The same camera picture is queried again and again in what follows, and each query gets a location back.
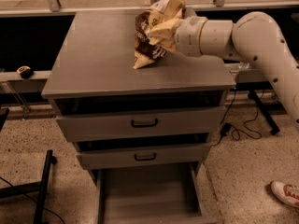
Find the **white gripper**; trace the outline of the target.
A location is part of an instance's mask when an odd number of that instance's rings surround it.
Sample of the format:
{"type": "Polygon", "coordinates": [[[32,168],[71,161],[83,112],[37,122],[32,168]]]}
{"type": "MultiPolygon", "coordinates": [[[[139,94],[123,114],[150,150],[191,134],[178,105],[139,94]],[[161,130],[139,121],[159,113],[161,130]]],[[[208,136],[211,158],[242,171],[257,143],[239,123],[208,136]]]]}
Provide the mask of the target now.
{"type": "Polygon", "coordinates": [[[170,39],[175,34],[178,52],[200,57],[200,35],[206,22],[206,17],[191,16],[185,20],[174,18],[154,26],[149,31],[149,39],[170,39]]]}

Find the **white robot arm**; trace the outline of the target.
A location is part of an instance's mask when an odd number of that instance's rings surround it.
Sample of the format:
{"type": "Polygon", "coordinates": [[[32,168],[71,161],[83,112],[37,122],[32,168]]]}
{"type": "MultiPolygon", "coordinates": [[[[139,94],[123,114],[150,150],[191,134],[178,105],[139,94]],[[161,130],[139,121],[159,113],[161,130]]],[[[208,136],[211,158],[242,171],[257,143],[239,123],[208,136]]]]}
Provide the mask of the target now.
{"type": "Polygon", "coordinates": [[[236,22],[190,16],[149,30],[149,42],[190,57],[210,55],[248,63],[270,82],[293,123],[299,124],[299,66],[277,22],[250,12],[236,22]]]}

